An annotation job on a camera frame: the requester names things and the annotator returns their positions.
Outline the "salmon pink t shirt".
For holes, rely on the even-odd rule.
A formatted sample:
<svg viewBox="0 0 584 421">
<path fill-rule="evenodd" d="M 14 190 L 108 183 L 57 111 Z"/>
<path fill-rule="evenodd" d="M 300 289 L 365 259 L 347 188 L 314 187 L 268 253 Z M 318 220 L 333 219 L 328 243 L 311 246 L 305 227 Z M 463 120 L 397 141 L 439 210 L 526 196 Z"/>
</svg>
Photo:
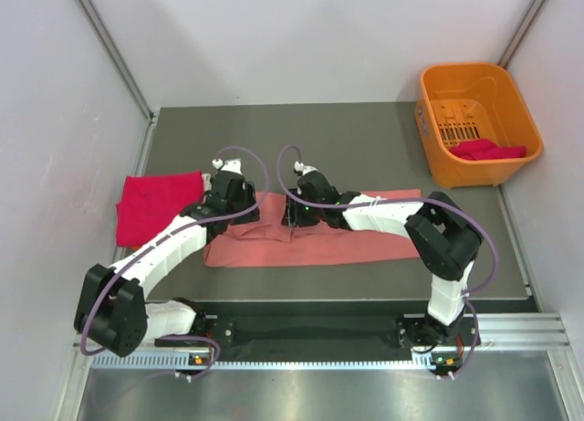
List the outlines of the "salmon pink t shirt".
<svg viewBox="0 0 584 421">
<path fill-rule="evenodd" d="M 210 268 L 279 268 L 331 266 L 417 258 L 407 237 L 375 231 L 350 232 L 329 227 L 283 226 L 286 198 L 267 193 L 260 220 L 230 225 L 206 246 L 203 262 Z"/>
</svg>

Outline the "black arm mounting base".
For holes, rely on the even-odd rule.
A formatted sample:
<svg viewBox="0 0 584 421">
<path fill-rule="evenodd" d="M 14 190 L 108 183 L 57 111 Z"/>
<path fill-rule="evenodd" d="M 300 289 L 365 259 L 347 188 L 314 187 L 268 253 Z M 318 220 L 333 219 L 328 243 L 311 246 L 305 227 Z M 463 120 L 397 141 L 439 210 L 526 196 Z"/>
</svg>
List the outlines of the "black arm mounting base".
<svg viewBox="0 0 584 421">
<path fill-rule="evenodd" d="M 198 318 L 194 334 L 218 342 L 222 361 L 393 361 L 431 348 L 472 346 L 471 317 L 443 330 L 426 316 L 388 314 L 227 315 Z"/>
</svg>

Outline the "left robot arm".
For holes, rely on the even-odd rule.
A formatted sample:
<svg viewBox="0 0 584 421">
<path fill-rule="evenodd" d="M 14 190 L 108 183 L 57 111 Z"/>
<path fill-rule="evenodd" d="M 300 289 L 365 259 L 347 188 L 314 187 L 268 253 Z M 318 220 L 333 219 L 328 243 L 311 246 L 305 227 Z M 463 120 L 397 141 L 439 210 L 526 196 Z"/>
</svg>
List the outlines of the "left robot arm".
<svg viewBox="0 0 584 421">
<path fill-rule="evenodd" d="M 224 162 L 210 182 L 202 201 L 183 208 L 144 246 L 108 267 L 89 269 L 73 321 L 82 341 L 125 357 L 144 342 L 178 336 L 194 345 L 204 339 L 207 324 L 192 302 L 147 299 L 173 269 L 234 221 L 258 220 L 255 188 L 245 179 L 240 160 Z"/>
</svg>

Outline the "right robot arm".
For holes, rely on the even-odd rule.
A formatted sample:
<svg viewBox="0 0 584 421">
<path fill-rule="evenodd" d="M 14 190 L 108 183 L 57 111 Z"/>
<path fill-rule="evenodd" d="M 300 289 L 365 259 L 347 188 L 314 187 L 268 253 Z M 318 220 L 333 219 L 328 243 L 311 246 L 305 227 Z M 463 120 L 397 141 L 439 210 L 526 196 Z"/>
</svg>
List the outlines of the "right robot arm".
<svg viewBox="0 0 584 421">
<path fill-rule="evenodd" d="M 308 227 L 323 222 L 334 229 L 408 238 L 432 274 L 426 333 L 439 344 L 454 338 L 464 311 L 463 292 L 483 241 L 468 220 L 445 208 L 456 204 L 441 192 L 425 202 L 399 203 L 360 192 L 340 193 L 317 168 L 302 162 L 295 163 L 294 173 L 297 187 L 287 193 L 282 223 Z"/>
</svg>

